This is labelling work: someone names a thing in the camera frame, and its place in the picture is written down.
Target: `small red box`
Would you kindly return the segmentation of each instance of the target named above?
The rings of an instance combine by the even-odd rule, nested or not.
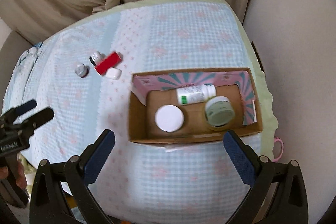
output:
[[[121,62],[121,57],[116,52],[111,53],[94,68],[100,75],[104,75],[109,68],[115,67]]]

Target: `pink and teal patterned paper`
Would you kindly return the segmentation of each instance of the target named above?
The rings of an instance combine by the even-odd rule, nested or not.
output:
[[[256,96],[250,75],[245,70],[230,72],[179,72],[166,75],[136,75],[133,79],[132,92],[139,101],[146,105],[147,94],[152,90],[171,90],[190,85],[213,84],[214,86],[237,85],[244,107],[243,125],[257,121],[254,101]]]

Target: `white pill bottle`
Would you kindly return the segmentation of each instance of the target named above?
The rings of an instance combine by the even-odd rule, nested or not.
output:
[[[212,84],[192,85],[176,89],[177,101],[180,105],[205,102],[216,96],[216,87]]]

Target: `hand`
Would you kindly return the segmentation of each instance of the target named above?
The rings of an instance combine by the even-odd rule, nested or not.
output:
[[[24,174],[25,168],[23,167],[20,160],[17,161],[17,172],[19,174],[19,178],[16,180],[16,185],[20,187],[21,189],[25,189],[27,187],[27,181]],[[8,177],[8,168],[1,167],[0,168],[0,179],[5,179]]]

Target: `open box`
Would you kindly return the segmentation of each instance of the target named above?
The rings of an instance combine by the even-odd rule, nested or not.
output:
[[[176,88],[214,84],[217,96],[228,97],[236,113],[223,127],[212,127],[204,113],[204,103],[179,105]],[[175,105],[184,114],[183,126],[175,132],[157,127],[155,113],[163,105]],[[249,68],[181,69],[136,73],[132,77],[129,102],[129,140],[136,143],[174,144],[222,140],[234,130],[247,136],[263,130],[258,96]]]

